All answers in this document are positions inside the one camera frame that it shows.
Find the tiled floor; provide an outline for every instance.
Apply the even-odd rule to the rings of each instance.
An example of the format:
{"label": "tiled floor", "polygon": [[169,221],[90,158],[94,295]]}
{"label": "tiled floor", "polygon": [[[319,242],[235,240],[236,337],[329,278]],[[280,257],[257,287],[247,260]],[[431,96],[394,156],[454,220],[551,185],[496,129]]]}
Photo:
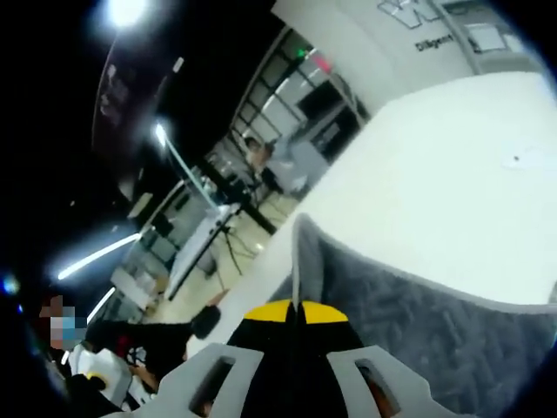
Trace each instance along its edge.
{"label": "tiled floor", "polygon": [[[280,227],[297,204],[298,202],[294,199],[272,194],[261,204],[259,210],[276,227]],[[258,252],[265,248],[270,237],[245,213],[234,218],[228,226],[232,228],[230,234],[232,250],[238,267],[243,273],[250,268],[252,257],[257,257]],[[218,273],[205,277],[200,269],[195,268],[174,299],[162,301],[157,311],[150,317],[149,322],[188,321],[203,308],[207,301],[222,292],[219,275],[225,289],[230,289],[239,280],[242,280],[242,275],[234,266],[223,233],[215,239],[211,246],[211,253],[217,260]]]}

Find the gray fabric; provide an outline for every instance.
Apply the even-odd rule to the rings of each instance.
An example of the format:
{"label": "gray fabric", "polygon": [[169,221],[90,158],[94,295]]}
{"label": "gray fabric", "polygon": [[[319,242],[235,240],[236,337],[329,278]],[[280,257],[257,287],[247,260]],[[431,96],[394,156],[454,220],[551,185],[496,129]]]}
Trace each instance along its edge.
{"label": "gray fabric", "polygon": [[[556,305],[515,306],[454,291],[360,256],[306,216],[294,230],[301,299],[344,312],[365,345],[426,378],[434,400],[454,413],[500,416],[554,343]],[[291,295],[289,277],[272,300]]]}

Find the person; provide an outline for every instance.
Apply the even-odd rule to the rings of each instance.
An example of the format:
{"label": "person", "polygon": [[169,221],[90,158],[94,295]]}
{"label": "person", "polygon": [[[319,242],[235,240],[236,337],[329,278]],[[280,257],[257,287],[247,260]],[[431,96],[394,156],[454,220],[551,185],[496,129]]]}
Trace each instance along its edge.
{"label": "person", "polygon": [[93,353],[104,348],[112,351],[129,363],[131,372],[152,392],[157,392],[163,377],[187,360],[188,340],[194,334],[204,338],[216,325],[220,319],[217,304],[226,293],[209,300],[191,322],[130,324],[122,320],[95,320],[85,327],[85,318],[72,316],[70,299],[53,289],[45,294],[36,330],[54,350],[71,350],[81,344]]}
{"label": "person", "polygon": [[260,173],[265,169],[265,163],[271,158],[272,147],[268,144],[261,145],[254,137],[245,138],[248,149],[248,161],[255,172]]}
{"label": "person", "polygon": [[[130,370],[153,392],[170,371],[187,360],[186,343],[193,335],[190,322],[129,324],[98,320],[87,327],[82,345],[93,353],[106,348],[130,364]],[[144,356],[139,359],[139,352]]]}
{"label": "person", "polygon": [[273,146],[269,144],[261,145],[254,137],[244,139],[248,149],[247,160],[253,170],[263,180],[263,182],[274,192],[284,193],[277,183],[275,175],[266,167],[267,161],[272,157]]}

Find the table surface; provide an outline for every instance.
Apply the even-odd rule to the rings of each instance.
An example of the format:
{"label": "table surface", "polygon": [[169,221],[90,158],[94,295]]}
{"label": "table surface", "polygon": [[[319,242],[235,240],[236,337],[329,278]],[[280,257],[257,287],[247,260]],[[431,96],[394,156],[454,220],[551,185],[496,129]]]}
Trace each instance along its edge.
{"label": "table surface", "polygon": [[207,215],[199,223],[198,227],[186,241],[184,246],[176,254],[176,259],[172,264],[168,287],[164,291],[166,299],[172,298],[179,287],[182,286],[186,276],[198,262],[199,257],[211,244],[222,226],[240,208],[239,204],[221,205],[218,212],[210,209]]}
{"label": "table surface", "polygon": [[226,342],[273,295],[291,270],[302,212],[358,253],[424,279],[499,302],[548,303],[557,165],[531,154],[557,156],[556,132],[554,99],[534,73],[464,78],[392,101],[220,302],[220,322],[190,340],[190,355]]}

